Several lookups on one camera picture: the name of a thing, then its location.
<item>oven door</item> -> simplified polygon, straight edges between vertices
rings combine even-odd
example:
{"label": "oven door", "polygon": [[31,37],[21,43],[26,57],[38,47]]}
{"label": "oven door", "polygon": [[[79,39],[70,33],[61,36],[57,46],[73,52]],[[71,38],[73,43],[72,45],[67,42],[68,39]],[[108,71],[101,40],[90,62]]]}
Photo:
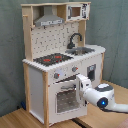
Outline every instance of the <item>oven door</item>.
{"label": "oven door", "polygon": [[82,18],[82,4],[67,5],[67,21]]}
{"label": "oven door", "polygon": [[76,100],[74,85],[76,79],[63,81],[49,87],[49,122],[60,121],[87,115],[87,107]]}

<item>table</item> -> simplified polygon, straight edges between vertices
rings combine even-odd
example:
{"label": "table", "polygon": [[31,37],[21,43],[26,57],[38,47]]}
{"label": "table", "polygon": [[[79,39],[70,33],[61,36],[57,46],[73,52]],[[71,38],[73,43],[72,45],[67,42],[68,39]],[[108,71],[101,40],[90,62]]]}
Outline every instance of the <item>table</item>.
{"label": "table", "polygon": [[[23,109],[18,109],[0,118],[0,128],[44,128],[37,119]],[[50,128],[81,128],[71,120],[54,124]]]}
{"label": "table", "polygon": [[[102,81],[102,83],[107,83],[114,87],[116,103],[128,104],[128,89],[107,81]],[[87,116],[76,118],[75,120],[87,128],[116,128],[127,118],[128,114],[106,113],[89,104]]]}

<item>oven window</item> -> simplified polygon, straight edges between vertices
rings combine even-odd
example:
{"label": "oven window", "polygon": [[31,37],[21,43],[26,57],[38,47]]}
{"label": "oven window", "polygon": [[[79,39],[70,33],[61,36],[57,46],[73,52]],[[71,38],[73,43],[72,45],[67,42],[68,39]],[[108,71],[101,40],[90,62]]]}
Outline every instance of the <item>oven window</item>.
{"label": "oven window", "polygon": [[69,90],[57,93],[57,113],[62,113],[79,108],[76,100],[76,91]]}
{"label": "oven window", "polygon": [[81,7],[72,7],[72,17],[80,16]]}

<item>faucet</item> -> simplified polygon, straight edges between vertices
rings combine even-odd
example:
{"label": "faucet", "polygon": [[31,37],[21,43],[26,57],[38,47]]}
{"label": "faucet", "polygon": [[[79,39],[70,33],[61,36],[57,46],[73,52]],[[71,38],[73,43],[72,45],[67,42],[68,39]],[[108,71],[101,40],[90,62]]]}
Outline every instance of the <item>faucet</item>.
{"label": "faucet", "polygon": [[67,48],[68,49],[72,49],[73,47],[75,47],[75,44],[73,44],[72,39],[75,35],[79,35],[80,36],[80,41],[82,41],[82,35],[80,33],[74,33],[71,37],[70,37],[70,43],[68,44]]}

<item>oven handle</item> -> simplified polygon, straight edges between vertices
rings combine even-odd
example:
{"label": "oven handle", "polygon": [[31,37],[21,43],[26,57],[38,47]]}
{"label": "oven handle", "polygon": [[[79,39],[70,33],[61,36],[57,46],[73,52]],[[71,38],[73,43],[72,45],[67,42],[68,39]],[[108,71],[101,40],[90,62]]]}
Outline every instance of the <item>oven handle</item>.
{"label": "oven handle", "polygon": [[72,86],[62,86],[61,90],[69,90],[69,89],[76,89],[76,85],[72,85]]}
{"label": "oven handle", "polygon": [[71,17],[72,17],[72,7],[68,6],[68,10],[70,10],[70,15],[68,16],[68,19],[71,19]]}

